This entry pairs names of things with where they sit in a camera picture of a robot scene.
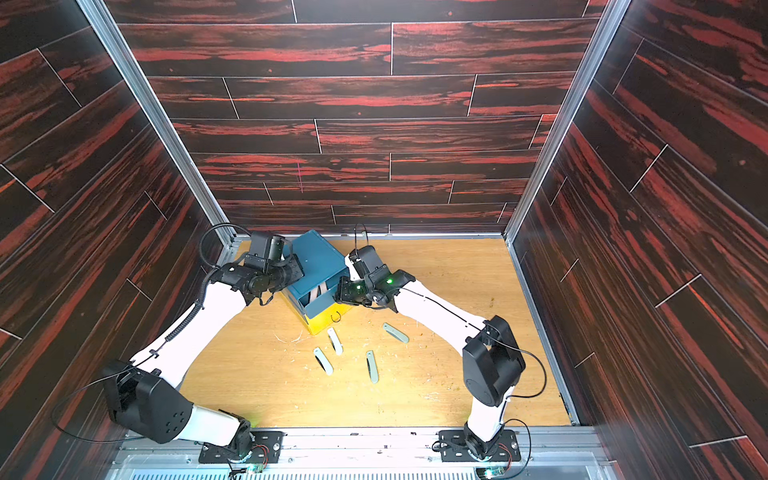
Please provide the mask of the teal drawer cabinet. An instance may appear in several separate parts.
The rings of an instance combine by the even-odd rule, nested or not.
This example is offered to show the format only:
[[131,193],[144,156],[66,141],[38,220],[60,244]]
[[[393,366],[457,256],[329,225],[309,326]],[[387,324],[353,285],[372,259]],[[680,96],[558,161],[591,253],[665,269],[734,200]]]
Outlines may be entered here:
[[287,287],[295,297],[309,295],[321,284],[328,291],[338,286],[339,279],[348,274],[344,255],[315,230],[291,241],[292,252],[298,256],[304,276]]

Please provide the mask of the teal drawer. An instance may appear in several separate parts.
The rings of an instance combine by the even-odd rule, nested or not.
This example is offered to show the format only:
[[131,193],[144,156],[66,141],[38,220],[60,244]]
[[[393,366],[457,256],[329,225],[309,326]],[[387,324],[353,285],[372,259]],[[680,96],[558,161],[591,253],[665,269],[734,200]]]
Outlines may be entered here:
[[306,290],[303,295],[300,294],[301,289],[297,288],[297,284],[289,286],[283,295],[289,305],[294,309],[295,313],[306,313],[309,317],[315,316],[323,307],[331,304],[332,301],[339,303],[336,300],[336,294],[338,293],[339,280],[327,280],[325,281],[328,287],[328,291],[325,294],[320,295],[318,291],[317,299],[309,303],[310,292],[313,289],[318,290],[318,286],[313,289]]

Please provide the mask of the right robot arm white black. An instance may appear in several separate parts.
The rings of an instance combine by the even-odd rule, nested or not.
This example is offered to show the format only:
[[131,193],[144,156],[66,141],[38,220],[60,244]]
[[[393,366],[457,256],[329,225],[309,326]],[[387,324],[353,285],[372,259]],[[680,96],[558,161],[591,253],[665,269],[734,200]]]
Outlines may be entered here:
[[526,368],[509,324],[470,314],[430,291],[400,269],[391,271],[371,245],[345,257],[348,273],[335,299],[342,304],[385,308],[411,318],[450,344],[461,356],[463,383],[472,407],[463,427],[465,445],[487,460],[501,438],[507,404]]

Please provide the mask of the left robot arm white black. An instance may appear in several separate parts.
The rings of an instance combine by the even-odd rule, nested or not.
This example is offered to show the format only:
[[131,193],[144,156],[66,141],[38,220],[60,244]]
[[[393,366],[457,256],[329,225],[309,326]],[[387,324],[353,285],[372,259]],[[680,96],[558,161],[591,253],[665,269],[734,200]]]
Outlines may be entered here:
[[179,390],[189,368],[223,329],[263,293],[302,279],[297,255],[271,262],[245,254],[204,277],[196,300],[171,326],[128,361],[113,360],[103,374],[110,419],[158,444],[186,440],[218,447],[244,462],[261,449],[242,416],[194,404]]

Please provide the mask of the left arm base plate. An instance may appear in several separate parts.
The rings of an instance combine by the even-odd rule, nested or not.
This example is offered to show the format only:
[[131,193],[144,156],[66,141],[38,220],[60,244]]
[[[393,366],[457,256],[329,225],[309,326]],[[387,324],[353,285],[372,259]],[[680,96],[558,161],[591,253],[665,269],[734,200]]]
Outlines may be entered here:
[[279,430],[251,429],[240,433],[226,446],[204,443],[200,464],[268,465],[279,461],[285,433]]

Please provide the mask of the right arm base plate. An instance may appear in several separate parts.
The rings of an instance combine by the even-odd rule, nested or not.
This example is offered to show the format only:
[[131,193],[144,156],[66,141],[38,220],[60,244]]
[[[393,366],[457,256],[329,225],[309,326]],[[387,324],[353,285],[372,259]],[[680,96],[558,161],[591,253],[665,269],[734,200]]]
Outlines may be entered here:
[[488,441],[466,428],[440,430],[431,449],[442,462],[519,462],[522,458],[515,432],[504,428]]

